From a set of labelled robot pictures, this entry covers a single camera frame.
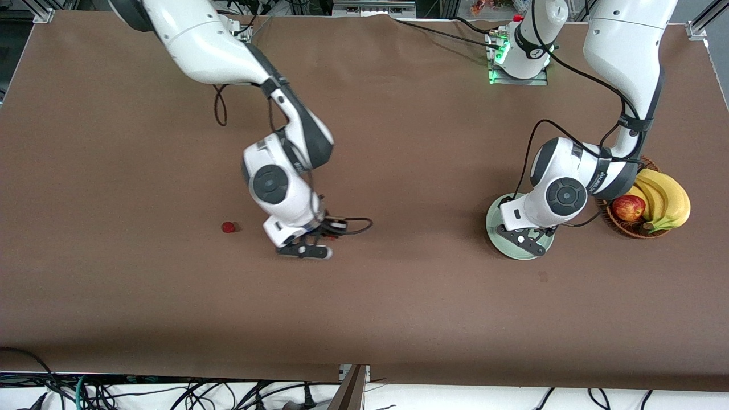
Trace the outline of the large yellow banana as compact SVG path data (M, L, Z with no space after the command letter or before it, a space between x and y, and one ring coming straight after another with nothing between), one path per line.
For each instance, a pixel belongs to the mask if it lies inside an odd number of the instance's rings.
M666 199L665 216L654 223L646 220L649 225L648 232L668 231L684 225L690 217L691 203L682 185L669 175L651 169L641 170L638 176L653 182Z

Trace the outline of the red apple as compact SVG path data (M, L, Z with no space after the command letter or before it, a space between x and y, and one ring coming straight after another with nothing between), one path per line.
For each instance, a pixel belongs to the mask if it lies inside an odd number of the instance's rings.
M625 222L636 222L644 217L648 203L646 200L633 194L625 194L612 200L610 210L613 215Z

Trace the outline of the light green plate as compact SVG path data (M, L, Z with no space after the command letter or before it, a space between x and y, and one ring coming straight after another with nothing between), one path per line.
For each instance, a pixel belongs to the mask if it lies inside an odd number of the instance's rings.
M498 247L500 248L501 246L498 243L499 239L495 238L495 228L498 225L502 225L502 218L499 213L499 208L498 208L497 202L499 202L499 200L503 196L500 196L499 198L497 198L497 200L495 200L495 202L492 203L492 205L490 205L489 210L487 211L487 214L485 216L485 231L486 231L487 236L489 237L490 241L492 242L492 244L494 244L495 248L497 248L497 249L498 249Z

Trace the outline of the grey metal box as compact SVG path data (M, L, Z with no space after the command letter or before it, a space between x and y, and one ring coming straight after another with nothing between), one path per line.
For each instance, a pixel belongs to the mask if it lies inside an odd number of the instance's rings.
M416 0L331 0L334 17L369 17L390 15L394 18L417 18Z

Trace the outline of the brown wicker basket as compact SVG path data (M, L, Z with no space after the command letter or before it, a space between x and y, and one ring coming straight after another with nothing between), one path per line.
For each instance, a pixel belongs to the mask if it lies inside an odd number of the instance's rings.
M654 165L653 161L649 160L646 156L641 157L641 163L645 164L645 166L642 169L639 169L637 171L638 173L640 173L643 169L651 169L660 172L659 168ZM611 182L606 181L604 187L597 192L594 192L593 197L596 198L598 205L602 207L603 213L612 221L612 225L617 227L627 236L635 239L649 239L651 237L661 236L663 231L657 231L654 233L648 232L649 225L644 217L636 222L625 222L616 218L610 210L612 200L627 194L629 189L635 185L634 183L636 178L628 176L628 169L630 167L634 168L635 166L635 163L626 163L624 169L618 172L618 176Z

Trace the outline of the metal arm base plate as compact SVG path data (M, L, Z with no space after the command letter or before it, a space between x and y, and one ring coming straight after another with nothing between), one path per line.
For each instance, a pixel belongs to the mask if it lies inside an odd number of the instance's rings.
M531 62L526 62L527 58L518 58L517 54L523 52L520 47L512 45L509 34L505 31L505 26L497 30L490 30L484 35L486 44L495 45L495 48L487 50L487 61L489 70L489 83L492 85L547 85L547 66L550 58L539 58L539 72L528 78L515 77L513 73L526 73L523 68L533 68Z
M250 42L253 34L252 24L242 24L237 20L226 20L227 31L237 40L247 43Z

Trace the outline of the aluminium frame profile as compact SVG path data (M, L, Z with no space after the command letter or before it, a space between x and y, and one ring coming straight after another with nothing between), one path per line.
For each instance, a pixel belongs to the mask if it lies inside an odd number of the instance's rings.
M706 39L706 27L714 20L714 8L721 5L721 3L722 0L711 0L693 20L686 23L686 32L690 41L703 41Z
M49 23L55 12L56 3L53 0L21 0L34 15L34 23Z

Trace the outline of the metal frame post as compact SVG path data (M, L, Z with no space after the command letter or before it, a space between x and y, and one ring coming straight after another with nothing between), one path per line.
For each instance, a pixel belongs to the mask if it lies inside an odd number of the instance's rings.
M369 365L339 366L339 385L326 410L364 410L364 391L371 381Z

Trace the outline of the brown table cover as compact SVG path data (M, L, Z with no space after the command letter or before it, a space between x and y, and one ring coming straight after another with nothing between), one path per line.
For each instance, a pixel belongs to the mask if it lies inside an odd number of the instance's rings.
M691 199L635 240L596 220L503 257L485 212L549 118L597 142L610 91L562 67L490 85L484 53L387 16L271 18L255 36L335 138L313 173L369 231L281 257L240 159L254 87L190 80L104 11L34 26L0 106L0 346L55 371L729 391L729 111L706 46L667 28L645 154ZM235 233L221 225L233 222Z

